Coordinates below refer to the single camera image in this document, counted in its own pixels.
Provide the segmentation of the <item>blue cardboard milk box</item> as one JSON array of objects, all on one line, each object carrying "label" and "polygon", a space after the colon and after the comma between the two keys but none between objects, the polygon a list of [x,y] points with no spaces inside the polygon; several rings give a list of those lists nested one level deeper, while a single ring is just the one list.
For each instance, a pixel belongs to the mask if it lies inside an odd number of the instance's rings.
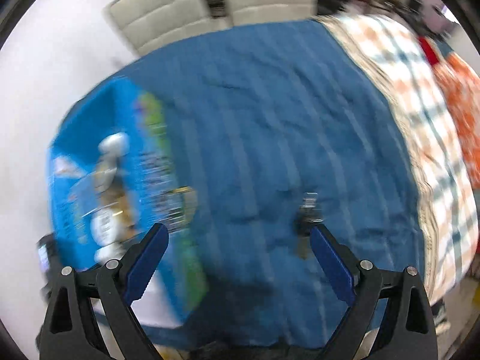
[{"label": "blue cardboard milk box", "polygon": [[[102,155],[98,144],[114,133],[126,133],[125,156]],[[102,246],[93,239],[92,215],[74,217],[68,202],[71,187],[94,177],[102,203],[125,227],[120,244],[126,250],[153,224],[168,229],[168,247],[144,295],[133,303],[139,321],[151,327],[177,328],[208,291],[191,221],[196,191],[176,178],[167,125],[160,100],[124,77],[111,79],[80,100],[49,148],[49,199],[52,224],[63,261],[79,270],[95,262]]]}]

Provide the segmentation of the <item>black key bunch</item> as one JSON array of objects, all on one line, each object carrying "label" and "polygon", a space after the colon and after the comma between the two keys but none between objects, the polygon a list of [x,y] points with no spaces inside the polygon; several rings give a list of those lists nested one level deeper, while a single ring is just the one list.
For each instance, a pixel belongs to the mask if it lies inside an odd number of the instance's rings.
[{"label": "black key bunch", "polygon": [[323,221],[317,199],[317,193],[304,194],[302,204],[295,217],[295,231],[298,236],[297,254],[302,259],[307,259],[311,250],[310,235],[312,229]]}]

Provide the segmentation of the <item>white cream jar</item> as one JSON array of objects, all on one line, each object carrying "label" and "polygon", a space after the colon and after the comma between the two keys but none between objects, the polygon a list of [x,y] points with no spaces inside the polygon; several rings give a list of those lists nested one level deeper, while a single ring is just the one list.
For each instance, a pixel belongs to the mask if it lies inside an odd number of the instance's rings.
[{"label": "white cream jar", "polygon": [[100,246],[120,242],[125,234],[125,226],[120,220],[120,214],[109,207],[93,213],[90,229],[93,239]]}]

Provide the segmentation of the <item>white usb charger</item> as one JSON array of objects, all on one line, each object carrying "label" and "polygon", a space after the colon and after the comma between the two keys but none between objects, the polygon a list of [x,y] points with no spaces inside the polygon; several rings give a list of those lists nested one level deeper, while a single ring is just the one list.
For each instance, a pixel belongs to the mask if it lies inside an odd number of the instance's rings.
[{"label": "white usb charger", "polygon": [[114,133],[106,136],[99,144],[98,150],[102,155],[122,157],[128,153],[129,139],[126,133]]}]

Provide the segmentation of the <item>clear acrylic box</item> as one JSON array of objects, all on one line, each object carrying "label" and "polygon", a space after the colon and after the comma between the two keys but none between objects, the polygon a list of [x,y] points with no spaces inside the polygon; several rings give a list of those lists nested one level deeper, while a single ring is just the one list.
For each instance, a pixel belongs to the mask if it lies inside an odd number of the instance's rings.
[{"label": "clear acrylic box", "polygon": [[88,174],[78,180],[67,195],[67,201],[74,217],[84,218],[101,209],[118,207],[119,201],[102,202],[101,193],[95,189],[94,177]]}]

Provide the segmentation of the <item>orange floral pillow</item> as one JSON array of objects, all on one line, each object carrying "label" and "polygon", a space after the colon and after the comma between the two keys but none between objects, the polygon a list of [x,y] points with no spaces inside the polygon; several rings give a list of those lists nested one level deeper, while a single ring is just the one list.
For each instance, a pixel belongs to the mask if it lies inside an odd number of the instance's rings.
[{"label": "orange floral pillow", "polygon": [[456,125],[473,189],[479,189],[479,76],[457,53],[433,67],[434,78]]}]

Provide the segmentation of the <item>white earbuds case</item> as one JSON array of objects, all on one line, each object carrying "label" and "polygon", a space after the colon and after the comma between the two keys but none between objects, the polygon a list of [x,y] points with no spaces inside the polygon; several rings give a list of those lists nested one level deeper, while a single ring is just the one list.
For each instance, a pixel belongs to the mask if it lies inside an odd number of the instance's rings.
[{"label": "white earbuds case", "polygon": [[99,248],[94,254],[94,260],[97,264],[103,265],[109,260],[120,260],[125,255],[125,248],[120,242],[113,242]]}]

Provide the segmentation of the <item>blue striped bed cover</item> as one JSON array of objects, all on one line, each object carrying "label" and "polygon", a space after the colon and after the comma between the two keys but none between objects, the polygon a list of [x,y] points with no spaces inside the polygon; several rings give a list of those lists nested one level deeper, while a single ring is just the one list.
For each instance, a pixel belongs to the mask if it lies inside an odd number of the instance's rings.
[{"label": "blue striped bed cover", "polygon": [[120,174],[137,231],[171,232],[154,289],[134,304],[156,344],[324,345],[346,306],[300,256],[307,193],[357,257],[425,268],[411,155],[390,104],[318,22],[172,43],[75,105],[50,147],[49,192],[60,256],[79,270],[95,262],[91,173],[113,133],[129,141]]}]

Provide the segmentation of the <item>left white padded chair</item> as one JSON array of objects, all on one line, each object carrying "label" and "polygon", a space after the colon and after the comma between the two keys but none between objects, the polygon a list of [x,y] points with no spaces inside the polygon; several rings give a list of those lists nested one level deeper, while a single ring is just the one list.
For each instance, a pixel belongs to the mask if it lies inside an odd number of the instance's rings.
[{"label": "left white padded chair", "polygon": [[232,27],[223,0],[114,0],[106,13],[139,56],[176,41]]}]

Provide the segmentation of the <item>plaid orange blue blanket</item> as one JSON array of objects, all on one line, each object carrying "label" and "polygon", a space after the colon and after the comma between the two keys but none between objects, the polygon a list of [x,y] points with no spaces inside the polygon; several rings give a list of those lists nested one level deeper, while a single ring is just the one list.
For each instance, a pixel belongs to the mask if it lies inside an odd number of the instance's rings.
[{"label": "plaid orange blue blanket", "polygon": [[389,102],[419,192],[425,291],[436,303],[465,276],[479,240],[473,189],[454,121],[416,37],[387,16],[322,16]]}]

